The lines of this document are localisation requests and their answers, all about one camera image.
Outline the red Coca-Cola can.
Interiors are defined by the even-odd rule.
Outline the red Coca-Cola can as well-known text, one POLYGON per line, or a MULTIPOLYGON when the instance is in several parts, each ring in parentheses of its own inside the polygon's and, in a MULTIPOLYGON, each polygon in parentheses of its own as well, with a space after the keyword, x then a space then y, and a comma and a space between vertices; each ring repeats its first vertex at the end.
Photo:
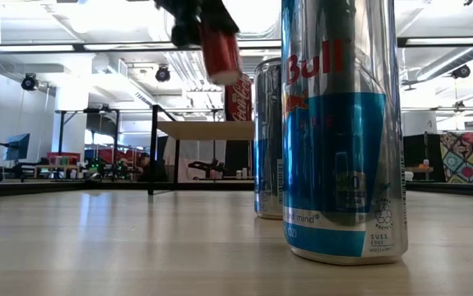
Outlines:
POLYGON ((252 120, 252 81, 243 74, 235 84, 224 89, 225 120, 252 120))
POLYGON ((208 80, 218 86, 235 84, 242 76, 241 57, 236 34, 215 30, 201 23, 202 56, 208 80))

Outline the blue silver Red Bull can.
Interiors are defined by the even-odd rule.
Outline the blue silver Red Bull can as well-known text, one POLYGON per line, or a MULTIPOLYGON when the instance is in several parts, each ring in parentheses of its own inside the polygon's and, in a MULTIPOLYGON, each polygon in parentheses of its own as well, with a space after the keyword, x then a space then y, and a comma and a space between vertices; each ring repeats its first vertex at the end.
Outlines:
POLYGON ((281 59, 260 62, 254 72, 254 209, 271 220, 283 216, 281 87, 281 59))
POLYGON ((336 265, 408 248, 394 0, 281 0, 283 224, 336 265))

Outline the black framed background table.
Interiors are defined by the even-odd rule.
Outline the black framed background table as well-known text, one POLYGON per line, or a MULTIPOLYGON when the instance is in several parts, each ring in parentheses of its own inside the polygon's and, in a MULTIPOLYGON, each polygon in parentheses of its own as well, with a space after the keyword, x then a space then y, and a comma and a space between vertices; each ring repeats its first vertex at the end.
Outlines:
POLYGON ((59 126, 59 133, 58 133, 58 150, 57 156, 63 157, 63 136, 64 136, 64 126, 77 114, 84 113, 84 114, 99 114, 103 116, 104 114, 108 113, 115 113, 116 114, 116 126, 114 129, 114 143, 112 144, 112 162, 111 168, 108 171, 111 173, 110 179, 112 182, 116 182, 118 180, 118 134, 119 134, 119 119, 120 119, 120 110, 119 109, 111 109, 110 107, 103 106, 101 108, 85 108, 81 110, 56 110, 55 113, 60 115, 60 126, 59 126))

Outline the person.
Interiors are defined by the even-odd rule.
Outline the person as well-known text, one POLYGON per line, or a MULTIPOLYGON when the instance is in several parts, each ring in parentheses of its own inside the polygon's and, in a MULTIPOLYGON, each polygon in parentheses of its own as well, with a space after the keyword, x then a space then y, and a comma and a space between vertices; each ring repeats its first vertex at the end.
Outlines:
POLYGON ((137 177, 138 182, 167 182, 168 177, 165 167, 161 163, 151 161, 151 157, 147 153, 141 153, 137 162, 141 173, 137 177))

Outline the red storage bins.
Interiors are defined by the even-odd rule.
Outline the red storage bins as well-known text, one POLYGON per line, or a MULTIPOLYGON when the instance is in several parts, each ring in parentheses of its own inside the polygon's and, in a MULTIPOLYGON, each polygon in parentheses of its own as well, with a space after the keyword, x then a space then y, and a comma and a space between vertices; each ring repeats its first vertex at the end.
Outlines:
POLYGON ((47 163, 36 169, 36 175, 43 170, 55 173, 57 178, 108 178, 134 181, 141 174, 141 157, 148 156, 144 150, 119 147, 97 147, 86 149, 82 154, 74 152, 49 152, 47 163))

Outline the computer monitor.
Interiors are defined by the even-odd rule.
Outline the computer monitor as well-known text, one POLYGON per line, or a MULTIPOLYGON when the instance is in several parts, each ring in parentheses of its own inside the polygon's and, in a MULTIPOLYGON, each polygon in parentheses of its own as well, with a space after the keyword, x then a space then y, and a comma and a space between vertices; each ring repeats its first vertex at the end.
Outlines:
POLYGON ((30 134, 20 134, 7 138, 7 153, 5 160, 25 160, 27 158, 30 143, 30 134))

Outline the black overhead light bar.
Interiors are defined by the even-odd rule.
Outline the black overhead light bar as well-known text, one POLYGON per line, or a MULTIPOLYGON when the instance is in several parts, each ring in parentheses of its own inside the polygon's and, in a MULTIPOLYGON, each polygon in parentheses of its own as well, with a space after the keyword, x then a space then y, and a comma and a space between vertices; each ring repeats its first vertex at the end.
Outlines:
MULTIPOLYGON (((473 47, 473 36, 399 37, 398 48, 473 47)), ((198 51, 199 46, 178 48, 169 41, 63 44, 0 44, 0 54, 127 53, 198 51)))

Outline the black cabinet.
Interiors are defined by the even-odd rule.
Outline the black cabinet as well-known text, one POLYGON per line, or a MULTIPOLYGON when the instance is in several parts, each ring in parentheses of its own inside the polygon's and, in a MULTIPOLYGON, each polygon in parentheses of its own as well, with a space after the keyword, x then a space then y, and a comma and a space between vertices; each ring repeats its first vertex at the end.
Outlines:
POLYGON ((440 135, 421 134, 404 136, 404 160, 406 167, 418 167, 429 161, 429 166, 434 170, 429 173, 429 181, 444 183, 443 157, 441 153, 440 135))

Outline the colourful patchwork quilt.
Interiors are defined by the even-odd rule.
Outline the colourful patchwork quilt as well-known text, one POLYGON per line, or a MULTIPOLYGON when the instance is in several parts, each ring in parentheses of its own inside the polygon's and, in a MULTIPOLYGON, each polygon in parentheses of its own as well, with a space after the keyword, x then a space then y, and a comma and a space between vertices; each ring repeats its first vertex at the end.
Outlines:
POLYGON ((447 183, 473 184, 473 132, 447 132, 440 136, 447 183))

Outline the wooden shelf black metal frame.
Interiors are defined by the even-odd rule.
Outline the wooden shelf black metal frame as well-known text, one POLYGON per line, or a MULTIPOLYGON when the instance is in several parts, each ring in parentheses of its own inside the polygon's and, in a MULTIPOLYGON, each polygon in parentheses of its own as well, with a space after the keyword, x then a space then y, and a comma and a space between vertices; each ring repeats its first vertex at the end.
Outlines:
POLYGON ((158 104, 151 107, 151 162, 155 162, 157 151, 157 132, 162 131, 175 139, 174 149, 174 180, 171 183, 155 183, 150 181, 147 193, 154 195, 155 191, 243 191, 251 190, 251 184, 221 183, 212 180, 205 182, 179 182, 180 141, 248 141, 254 139, 254 125, 249 121, 229 122, 180 122, 167 110, 158 104))

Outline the black aluminium table frame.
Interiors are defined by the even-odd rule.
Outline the black aluminium table frame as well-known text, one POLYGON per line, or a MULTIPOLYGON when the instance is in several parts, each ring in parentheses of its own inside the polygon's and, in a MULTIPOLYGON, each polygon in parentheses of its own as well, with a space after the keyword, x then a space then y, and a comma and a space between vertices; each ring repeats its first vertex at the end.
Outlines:
MULTIPOLYGON (((69 192, 86 190, 145 190, 152 191, 253 191, 253 182, 242 183, 102 183, 95 181, 61 181, 41 183, 0 183, 0 197, 47 192, 69 192)), ((407 191, 436 192, 473 196, 473 184, 423 183, 406 184, 407 191)))

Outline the silver air duct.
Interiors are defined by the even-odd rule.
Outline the silver air duct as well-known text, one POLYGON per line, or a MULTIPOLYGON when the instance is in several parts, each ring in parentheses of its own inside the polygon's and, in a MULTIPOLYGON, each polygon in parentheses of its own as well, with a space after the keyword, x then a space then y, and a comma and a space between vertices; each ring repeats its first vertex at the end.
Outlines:
POLYGON ((416 73, 417 81, 428 81, 458 69, 473 60, 473 47, 454 49, 416 73))

